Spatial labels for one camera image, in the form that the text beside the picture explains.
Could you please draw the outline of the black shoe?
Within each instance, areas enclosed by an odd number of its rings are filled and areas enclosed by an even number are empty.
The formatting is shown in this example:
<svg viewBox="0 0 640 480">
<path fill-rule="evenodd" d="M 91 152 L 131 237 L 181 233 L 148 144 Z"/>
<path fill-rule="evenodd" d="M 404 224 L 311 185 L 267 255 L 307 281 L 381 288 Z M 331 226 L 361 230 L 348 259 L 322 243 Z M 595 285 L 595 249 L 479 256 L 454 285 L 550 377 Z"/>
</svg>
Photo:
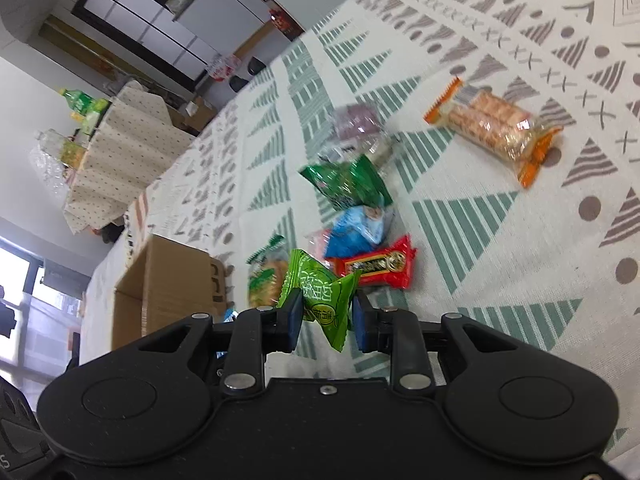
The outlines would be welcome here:
<svg viewBox="0 0 640 480">
<path fill-rule="evenodd" d="M 239 93 L 246 85 L 248 80 L 239 76 L 232 76 L 229 78 L 229 87 L 235 92 Z"/>
<path fill-rule="evenodd" d="M 266 68 L 266 64 L 262 62 L 259 58 L 255 58 L 254 56 L 250 59 L 250 62 L 248 62 L 246 66 L 247 73 L 249 73 L 252 76 L 257 76 L 265 68 Z"/>
</svg>

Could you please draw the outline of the red snack bar wrapper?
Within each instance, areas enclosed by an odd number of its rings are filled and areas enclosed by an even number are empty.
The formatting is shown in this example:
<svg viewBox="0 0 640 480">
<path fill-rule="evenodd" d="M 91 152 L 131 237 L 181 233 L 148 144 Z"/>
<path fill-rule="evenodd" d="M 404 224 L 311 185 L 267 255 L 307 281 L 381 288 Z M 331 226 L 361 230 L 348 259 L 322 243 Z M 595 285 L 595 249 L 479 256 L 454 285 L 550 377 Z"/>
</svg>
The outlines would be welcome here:
<svg viewBox="0 0 640 480">
<path fill-rule="evenodd" d="M 388 247 L 349 258 L 328 258 L 330 268 L 340 277 L 357 274 L 359 287 L 390 286 L 407 289 L 412 282 L 416 248 L 409 234 Z"/>
</svg>

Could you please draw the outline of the red white plastic bag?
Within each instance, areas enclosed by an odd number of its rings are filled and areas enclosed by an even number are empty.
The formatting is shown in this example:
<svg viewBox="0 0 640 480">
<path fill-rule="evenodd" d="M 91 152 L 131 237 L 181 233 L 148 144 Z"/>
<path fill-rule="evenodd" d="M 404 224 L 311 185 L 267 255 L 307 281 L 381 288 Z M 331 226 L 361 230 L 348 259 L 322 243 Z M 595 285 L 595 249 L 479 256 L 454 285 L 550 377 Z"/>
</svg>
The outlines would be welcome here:
<svg viewBox="0 0 640 480">
<path fill-rule="evenodd" d="M 207 73 L 213 81 L 228 80 L 241 66 L 242 60 L 234 54 L 217 54 L 207 67 Z"/>
</svg>

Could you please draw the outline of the green cracker packet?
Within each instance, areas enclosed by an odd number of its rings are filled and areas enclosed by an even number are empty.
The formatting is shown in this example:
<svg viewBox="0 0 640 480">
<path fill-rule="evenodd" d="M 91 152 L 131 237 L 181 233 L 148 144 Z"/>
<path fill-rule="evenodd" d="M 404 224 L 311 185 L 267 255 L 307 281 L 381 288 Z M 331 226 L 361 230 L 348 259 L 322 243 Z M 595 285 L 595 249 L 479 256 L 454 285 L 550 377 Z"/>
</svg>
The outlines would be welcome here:
<svg viewBox="0 0 640 480">
<path fill-rule="evenodd" d="M 282 285 L 288 272 L 286 240 L 273 234 L 268 244 L 247 259 L 248 306 L 250 308 L 275 307 L 280 299 Z"/>
</svg>

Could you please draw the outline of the brown cardboard box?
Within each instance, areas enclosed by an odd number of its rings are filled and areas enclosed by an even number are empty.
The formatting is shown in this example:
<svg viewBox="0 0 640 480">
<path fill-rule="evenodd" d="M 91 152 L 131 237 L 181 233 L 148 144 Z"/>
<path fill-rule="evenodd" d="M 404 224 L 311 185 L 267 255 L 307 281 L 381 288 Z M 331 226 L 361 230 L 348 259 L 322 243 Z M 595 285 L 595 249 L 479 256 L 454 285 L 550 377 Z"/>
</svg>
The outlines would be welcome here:
<svg viewBox="0 0 640 480">
<path fill-rule="evenodd" d="M 193 313 L 207 313 L 221 322 L 227 308 L 226 268 L 220 261 L 153 235 L 115 287 L 111 348 L 122 348 Z"/>
</svg>

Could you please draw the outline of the table with dotted cloth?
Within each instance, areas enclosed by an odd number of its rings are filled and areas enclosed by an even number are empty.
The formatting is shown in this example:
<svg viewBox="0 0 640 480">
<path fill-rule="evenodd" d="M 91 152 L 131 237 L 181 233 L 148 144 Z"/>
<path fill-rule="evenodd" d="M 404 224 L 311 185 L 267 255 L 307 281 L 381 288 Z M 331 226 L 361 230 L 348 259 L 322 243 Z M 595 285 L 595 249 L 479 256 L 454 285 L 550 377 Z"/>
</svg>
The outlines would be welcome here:
<svg viewBox="0 0 640 480">
<path fill-rule="evenodd" d="M 164 100 L 137 81 L 126 84 L 93 133 L 63 209 L 70 230 L 101 229 L 129 205 L 192 144 L 176 128 Z"/>
</svg>

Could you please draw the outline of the dark green snack packet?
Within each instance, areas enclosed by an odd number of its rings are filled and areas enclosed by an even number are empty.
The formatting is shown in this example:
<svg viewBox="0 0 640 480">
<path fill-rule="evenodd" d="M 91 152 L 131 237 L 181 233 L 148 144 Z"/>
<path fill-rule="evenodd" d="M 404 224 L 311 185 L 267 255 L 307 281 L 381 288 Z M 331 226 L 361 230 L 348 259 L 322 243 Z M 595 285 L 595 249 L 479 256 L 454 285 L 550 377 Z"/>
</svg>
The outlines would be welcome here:
<svg viewBox="0 0 640 480">
<path fill-rule="evenodd" d="M 298 173 L 336 210 L 356 206 L 386 208 L 393 203 L 385 182 L 366 155 L 351 162 L 307 165 Z"/>
</svg>

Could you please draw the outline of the green soda bottle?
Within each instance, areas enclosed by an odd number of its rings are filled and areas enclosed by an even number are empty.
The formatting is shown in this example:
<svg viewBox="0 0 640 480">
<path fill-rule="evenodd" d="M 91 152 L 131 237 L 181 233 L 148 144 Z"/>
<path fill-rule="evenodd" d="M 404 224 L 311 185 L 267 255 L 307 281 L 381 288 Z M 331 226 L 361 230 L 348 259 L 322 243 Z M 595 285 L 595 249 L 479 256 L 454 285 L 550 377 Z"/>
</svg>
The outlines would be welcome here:
<svg viewBox="0 0 640 480">
<path fill-rule="evenodd" d="M 83 122 L 89 115 L 96 113 L 101 114 L 110 105 L 107 99 L 95 99 L 87 93 L 80 90 L 60 89 L 58 94 L 62 96 L 70 111 L 72 117 L 78 122 Z"/>
</svg>

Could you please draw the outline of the clear plastic bottle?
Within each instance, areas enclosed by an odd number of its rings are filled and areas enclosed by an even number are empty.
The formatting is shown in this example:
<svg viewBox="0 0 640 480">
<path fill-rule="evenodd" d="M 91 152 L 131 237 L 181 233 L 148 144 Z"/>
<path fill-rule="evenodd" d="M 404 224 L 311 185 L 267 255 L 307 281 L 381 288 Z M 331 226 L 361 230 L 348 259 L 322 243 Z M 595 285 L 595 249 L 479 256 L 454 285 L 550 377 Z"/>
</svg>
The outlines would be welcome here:
<svg viewBox="0 0 640 480">
<path fill-rule="evenodd" d="M 80 167 L 87 151 L 82 145 L 62 136 L 54 129 L 39 131 L 37 141 L 41 151 L 74 169 Z"/>
</svg>

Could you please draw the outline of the purple clear snack packet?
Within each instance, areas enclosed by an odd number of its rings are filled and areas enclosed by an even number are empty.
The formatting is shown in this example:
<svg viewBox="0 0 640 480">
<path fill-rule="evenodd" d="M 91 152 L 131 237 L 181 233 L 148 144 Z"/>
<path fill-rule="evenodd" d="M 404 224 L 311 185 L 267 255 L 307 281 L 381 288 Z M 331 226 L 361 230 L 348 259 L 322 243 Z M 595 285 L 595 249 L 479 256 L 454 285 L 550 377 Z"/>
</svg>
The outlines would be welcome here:
<svg viewBox="0 0 640 480">
<path fill-rule="evenodd" d="M 320 162 L 353 162 L 366 155 L 382 169 L 399 152 L 400 139 L 383 126 L 378 110 L 370 104 L 346 105 L 334 110 L 329 139 L 323 144 Z"/>
</svg>

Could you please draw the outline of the white cabinet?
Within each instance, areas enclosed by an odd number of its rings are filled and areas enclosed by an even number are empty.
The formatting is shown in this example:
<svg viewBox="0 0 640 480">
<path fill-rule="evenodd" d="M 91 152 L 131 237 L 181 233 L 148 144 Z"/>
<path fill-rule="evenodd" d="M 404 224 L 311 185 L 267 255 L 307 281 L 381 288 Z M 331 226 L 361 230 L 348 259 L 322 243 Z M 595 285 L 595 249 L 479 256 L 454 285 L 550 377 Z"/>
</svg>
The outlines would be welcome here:
<svg viewBox="0 0 640 480">
<path fill-rule="evenodd" d="M 72 13 L 189 91 L 216 58 L 302 32 L 274 0 L 77 0 Z"/>
</svg>

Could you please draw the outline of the blue snack packet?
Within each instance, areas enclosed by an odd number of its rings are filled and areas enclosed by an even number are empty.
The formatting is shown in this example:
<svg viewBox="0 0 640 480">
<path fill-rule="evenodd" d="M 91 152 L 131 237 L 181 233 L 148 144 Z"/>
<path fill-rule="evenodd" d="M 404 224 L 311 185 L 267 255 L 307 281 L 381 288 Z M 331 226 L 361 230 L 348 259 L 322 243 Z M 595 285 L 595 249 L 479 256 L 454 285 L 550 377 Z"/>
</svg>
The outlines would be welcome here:
<svg viewBox="0 0 640 480">
<path fill-rule="evenodd" d="M 341 259 L 374 252 L 386 239 L 394 218 L 393 207 L 346 209 L 330 229 L 324 256 Z"/>
</svg>

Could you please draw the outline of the light green candy packet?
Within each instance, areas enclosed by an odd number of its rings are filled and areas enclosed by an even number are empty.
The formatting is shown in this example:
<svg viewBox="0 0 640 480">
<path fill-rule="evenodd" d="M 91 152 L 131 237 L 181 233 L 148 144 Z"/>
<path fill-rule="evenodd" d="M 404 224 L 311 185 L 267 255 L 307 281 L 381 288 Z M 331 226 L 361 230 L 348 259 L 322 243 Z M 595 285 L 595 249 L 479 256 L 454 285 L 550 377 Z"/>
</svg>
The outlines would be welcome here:
<svg viewBox="0 0 640 480">
<path fill-rule="evenodd" d="M 304 319 L 318 322 L 329 345 L 342 352 L 347 336 L 348 311 L 359 284 L 361 271 L 339 278 L 303 249 L 295 248 L 288 258 L 277 307 L 285 304 L 293 289 L 303 294 Z"/>
</svg>

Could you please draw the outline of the orange wafer biscuit pack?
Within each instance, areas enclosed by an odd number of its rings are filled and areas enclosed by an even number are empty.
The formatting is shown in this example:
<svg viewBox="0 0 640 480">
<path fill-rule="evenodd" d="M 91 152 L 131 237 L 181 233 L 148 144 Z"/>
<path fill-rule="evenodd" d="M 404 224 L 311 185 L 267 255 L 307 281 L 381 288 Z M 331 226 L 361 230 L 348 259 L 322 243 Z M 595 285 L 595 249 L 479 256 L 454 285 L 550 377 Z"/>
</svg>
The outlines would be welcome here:
<svg viewBox="0 0 640 480">
<path fill-rule="evenodd" d="M 515 104 L 454 78 L 424 115 L 491 152 L 515 171 L 522 188 L 536 180 L 554 138 L 563 131 Z"/>
</svg>

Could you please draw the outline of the patterned bed cover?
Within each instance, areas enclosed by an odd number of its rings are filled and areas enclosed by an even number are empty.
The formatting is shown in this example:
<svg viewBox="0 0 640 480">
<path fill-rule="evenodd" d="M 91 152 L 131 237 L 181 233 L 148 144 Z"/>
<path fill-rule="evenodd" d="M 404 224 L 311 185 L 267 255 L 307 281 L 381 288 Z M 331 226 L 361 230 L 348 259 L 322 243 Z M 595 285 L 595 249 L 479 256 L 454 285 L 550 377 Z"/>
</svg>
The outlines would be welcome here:
<svg viewBox="0 0 640 480">
<path fill-rule="evenodd" d="M 560 128 L 530 188 L 424 114 L 454 79 Z M 409 235 L 409 289 L 377 307 L 458 312 L 614 389 L 605 455 L 639 474 L 639 0 L 346 0 L 227 104 L 130 206 L 87 292 L 80 357 L 111 350 L 114 291 L 151 235 L 205 250 L 233 310 L 247 260 L 282 235 L 307 248 L 335 218 L 300 173 L 352 103 L 398 137 L 382 171 L 391 238 Z"/>
</svg>

